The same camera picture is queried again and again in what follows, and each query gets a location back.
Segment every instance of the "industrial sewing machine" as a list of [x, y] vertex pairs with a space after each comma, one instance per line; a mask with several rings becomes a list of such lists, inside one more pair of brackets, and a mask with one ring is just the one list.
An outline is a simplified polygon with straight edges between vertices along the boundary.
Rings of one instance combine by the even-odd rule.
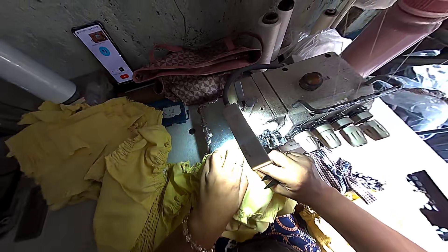
[[[273, 70], [255, 72], [263, 68]], [[247, 70], [255, 73], [235, 81]], [[381, 81], [392, 87], [375, 92], [373, 83]], [[341, 145], [337, 130], [352, 146], [366, 144], [365, 134], [373, 140], [388, 137], [369, 109], [373, 99], [401, 88], [388, 76], [364, 79], [331, 52], [290, 65], [238, 70], [224, 88], [223, 102], [201, 105], [199, 111], [210, 151], [239, 146], [258, 169], [271, 163], [267, 149], [336, 148]]]

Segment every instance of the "black and white fabric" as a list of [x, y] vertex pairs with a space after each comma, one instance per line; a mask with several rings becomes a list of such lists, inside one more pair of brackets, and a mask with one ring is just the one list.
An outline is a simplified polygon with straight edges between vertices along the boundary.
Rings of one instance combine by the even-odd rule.
[[370, 193], [369, 189], [383, 189], [378, 180], [357, 172], [352, 173], [352, 165], [340, 157], [335, 157], [331, 150], [325, 146], [321, 147], [320, 150], [309, 153], [309, 155], [314, 159], [321, 179], [342, 194], [347, 191], [354, 191], [367, 204], [370, 204], [376, 198]]

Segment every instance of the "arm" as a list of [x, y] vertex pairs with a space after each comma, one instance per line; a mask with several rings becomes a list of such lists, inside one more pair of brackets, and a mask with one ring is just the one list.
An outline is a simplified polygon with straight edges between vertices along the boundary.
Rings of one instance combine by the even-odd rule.
[[[247, 189], [242, 175], [241, 151], [215, 151], [205, 162], [201, 175], [198, 203], [188, 217], [192, 241], [210, 251], [238, 210]], [[183, 225], [174, 230], [155, 252], [196, 252], [185, 241]]]
[[281, 182], [272, 189], [312, 207], [356, 251], [425, 252], [323, 182], [308, 156], [272, 151], [269, 157], [280, 167], [269, 165], [259, 171]]

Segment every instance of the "pink pipe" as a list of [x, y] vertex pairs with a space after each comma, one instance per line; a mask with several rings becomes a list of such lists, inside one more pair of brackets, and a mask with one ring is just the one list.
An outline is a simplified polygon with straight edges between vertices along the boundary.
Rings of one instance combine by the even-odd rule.
[[435, 31], [448, 15], [448, 0], [399, 0], [382, 11], [342, 52], [363, 77]]

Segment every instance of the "white label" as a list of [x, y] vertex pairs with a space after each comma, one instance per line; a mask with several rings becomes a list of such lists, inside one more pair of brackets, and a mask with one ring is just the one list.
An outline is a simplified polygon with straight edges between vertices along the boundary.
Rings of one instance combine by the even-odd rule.
[[77, 30], [75, 34], [118, 83], [132, 80], [131, 69], [99, 25]]
[[181, 114], [180, 105], [164, 108], [164, 118], [172, 118], [180, 114]]

